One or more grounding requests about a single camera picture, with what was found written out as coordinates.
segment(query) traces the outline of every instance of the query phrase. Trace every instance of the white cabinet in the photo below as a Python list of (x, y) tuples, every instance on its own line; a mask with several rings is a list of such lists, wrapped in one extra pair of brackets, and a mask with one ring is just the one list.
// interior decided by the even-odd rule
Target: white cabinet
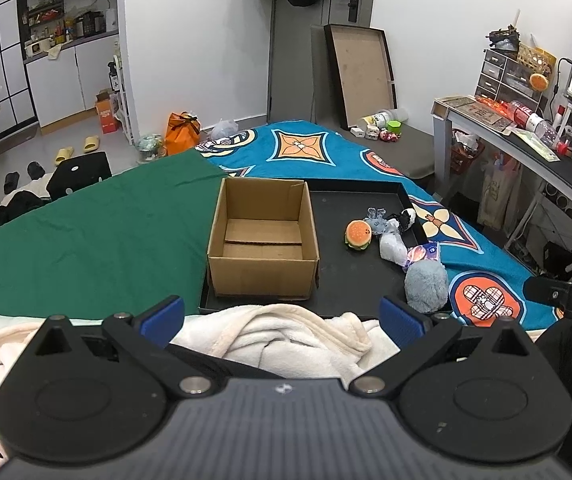
[(86, 110), (95, 107), (95, 97), (101, 90), (111, 87), (108, 63), (114, 56), (116, 39), (117, 36), (108, 36), (75, 47), (79, 81)]
[(57, 59), (32, 61), (26, 69), (40, 126), (84, 111), (74, 48), (62, 50)]

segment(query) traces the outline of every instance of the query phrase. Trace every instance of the black slipper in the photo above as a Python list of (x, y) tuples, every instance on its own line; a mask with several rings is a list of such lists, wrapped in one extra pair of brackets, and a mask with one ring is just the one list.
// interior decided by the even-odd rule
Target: black slipper
[(19, 183), (19, 173), (13, 171), (13, 173), (7, 174), (6, 179), (4, 180), (4, 194), (7, 195), (10, 192), (17, 189), (18, 183)]
[(28, 172), (28, 176), (31, 177), (31, 180), (37, 180), (46, 174), (44, 168), (42, 168), (40, 164), (35, 161), (28, 165), (26, 171)]

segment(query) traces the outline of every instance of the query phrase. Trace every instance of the cable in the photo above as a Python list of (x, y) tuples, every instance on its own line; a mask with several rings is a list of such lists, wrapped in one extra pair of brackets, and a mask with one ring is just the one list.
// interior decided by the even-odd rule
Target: cable
[(561, 73), (562, 61), (567, 61), (568, 63), (572, 64), (572, 60), (567, 58), (567, 57), (562, 57), (559, 60), (559, 63), (557, 63), (557, 81), (556, 81), (556, 84), (554, 85), (554, 90), (552, 91), (552, 98), (550, 98), (550, 101), (548, 102), (548, 108), (550, 108), (550, 120), (551, 121), (554, 120), (554, 113), (552, 112), (552, 102), (554, 101), (554, 98), (557, 97), (557, 94), (559, 93), (559, 75)]

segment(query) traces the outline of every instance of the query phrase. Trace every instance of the empty picture frame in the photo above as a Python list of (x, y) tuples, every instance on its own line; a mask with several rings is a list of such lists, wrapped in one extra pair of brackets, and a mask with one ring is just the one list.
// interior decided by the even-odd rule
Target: empty picture frame
[(397, 108), (386, 33), (350, 25), (323, 29), (341, 127), (348, 130), (362, 117)]

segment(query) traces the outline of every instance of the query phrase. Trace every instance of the cardboard carton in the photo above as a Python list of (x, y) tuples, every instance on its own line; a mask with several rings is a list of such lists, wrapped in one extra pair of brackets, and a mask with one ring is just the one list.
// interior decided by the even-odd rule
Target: cardboard carton
[(112, 114), (111, 95), (109, 90), (102, 90), (96, 95), (95, 109), (102, 126), (102, 133), (112, 134), (120, 127), (120, 122)]
[(222, 181), (208, 243), (210, 283), (218, 296), (306, 299), (318, 266), (306, 182), (242, 177)]

